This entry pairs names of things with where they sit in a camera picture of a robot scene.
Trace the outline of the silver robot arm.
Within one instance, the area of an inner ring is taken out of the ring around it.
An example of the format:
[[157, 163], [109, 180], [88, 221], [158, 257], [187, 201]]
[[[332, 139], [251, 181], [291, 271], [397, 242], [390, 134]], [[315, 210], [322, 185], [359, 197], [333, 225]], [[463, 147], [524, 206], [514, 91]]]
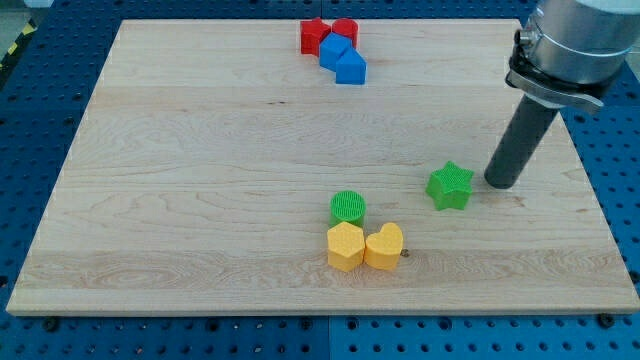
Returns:
[[639, 0], [543, 0], [514, 34], [506, 83], [594, 114], [639, 38]]

